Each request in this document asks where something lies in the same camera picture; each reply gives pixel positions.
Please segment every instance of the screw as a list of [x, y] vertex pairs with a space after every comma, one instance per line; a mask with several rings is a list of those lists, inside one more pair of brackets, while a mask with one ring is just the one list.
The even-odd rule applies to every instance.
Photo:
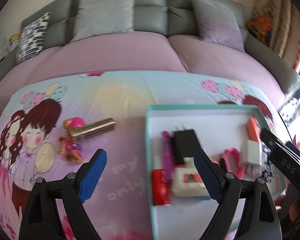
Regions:
[[74, 177], [75, 177], [75, 173], [74, 173], [74, 172], [70, 172], [70, 173], [68, 173], [68, 175], [67, 175], [67, 178], [68, 178], [68, 179], [74, 179]]
[[35, 179], [35, 182], [36, 182], [36, 183], [42, 183], [42, 182], [43, 182], [43, 178], [42, 178], [42, 177], [37, 177], [37, 178]]
[[258, 178], [257, 181], [260, 183], [260, 184], [264, 184], [265, 183], [265, 180], [263, 178]]
[[233, 175], [233, 173], [231, 173], [231, 172], [228, 172], [228, 173], [226, 174], [226, 177], [227, 177], [228, 179], [234, 179], [234, 175]]

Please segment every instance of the sofa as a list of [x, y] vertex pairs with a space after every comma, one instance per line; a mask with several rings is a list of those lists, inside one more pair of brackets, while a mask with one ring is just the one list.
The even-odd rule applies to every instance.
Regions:
[[44, 51], [15, 66], [17, 49], [0, 62], [0, 114], [20, 88], [54, 77], [116, 70], [200, 73], [250, 83], [276, 108], [300, 87], [300, 76], [244, 28], [243, 6], [206, 0], [231, 11], [246, 53], [200, 41], [190, 0], [135, 0], [134, 33], [109, 34], [69, 43], [78, 0], [55, 0], [21, 27], [50, 12]]

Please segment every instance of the pink sofa cover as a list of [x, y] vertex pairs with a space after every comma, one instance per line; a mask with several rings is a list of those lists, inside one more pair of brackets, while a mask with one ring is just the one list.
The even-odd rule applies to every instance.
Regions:
[[263, 91], [276, 108], [284, 102], [278, 82], [248, 54], [191, 35], [174, 35], [169, 41], [188, 72], [244, 81]]
[[186, 72], [168, 39], [161, 34], [95, 36], [46, 49], [15, 66], [0, 82], [0, 114], [10, 97], [25, 85], [56, 77], [117, 70]]

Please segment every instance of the cartoon boy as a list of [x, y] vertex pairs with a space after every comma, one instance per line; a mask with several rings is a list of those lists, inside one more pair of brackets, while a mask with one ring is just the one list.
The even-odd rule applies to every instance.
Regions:
[[35, 168], [35, 149], [48, 138], [60, 113], [61, 105], [53, 99], [46, 99], [34, 106], [20, 124], [22, 143], [26, 151], [18, 156], [12, 184], [12, 202], [18, 214], [20, 207], [22, 214], [24, 213], [34, 186], [34, 177], [38, 173]]

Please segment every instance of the brown hair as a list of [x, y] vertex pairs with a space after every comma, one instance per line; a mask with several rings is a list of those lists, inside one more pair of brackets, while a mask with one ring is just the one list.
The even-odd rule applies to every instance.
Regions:
[[24, 130], [27, 125], [31, 124], [32, 128], [38, 129], [40, 127], [43, 129], [46, 136], [56, 126], [60, 113], [61, 105], [57, 101], [53, 99], [43, 100], [26, 114], [21, 122], [22, 129]]
[[[7, 149], [6, 136], [7, 136], [9, 129], [13, 123], [15, 123], [19, 120], [22, 120], [24, 117], [25, 117], [25, 112], [23, 110], [16, 111], [11, 116], [10, 121], [8, 122], [8, 124], [4, 127], [4, 129], [1, 132], [1, 135], [0, 135], [0, 165], [1, 165], [2, 158], [3, 158], [3, 152]], [[11, 153], [9, 167], [11, 164], [15, 163], [16, 158], [19, 154], [19, 151], [22, 148], [21, 132], [22, 132], [22, 128], [21, 128], [21, 124], [20, 124], [19, 130], [16, 133], [16, 141], [14, 144], [12, 144], [9, 147], [9, 151]]]
[[[218, 104], [235, 104], [235, 102], [229, 101], [229, 100], [224, 100], [218, 102]], [[263, 114], [264, 117], [269, 118], [273, 122], [273, 116], [269, 110], [269, 108], [266, 106], [264, 102], [262, 102], [260, 99], [255, 98], [253, 96], [247, 95], [244, 97], [242, 101], [243, 105], [251, 105], [251, 106], [257, 106], [259, 107], [261, 113]]]

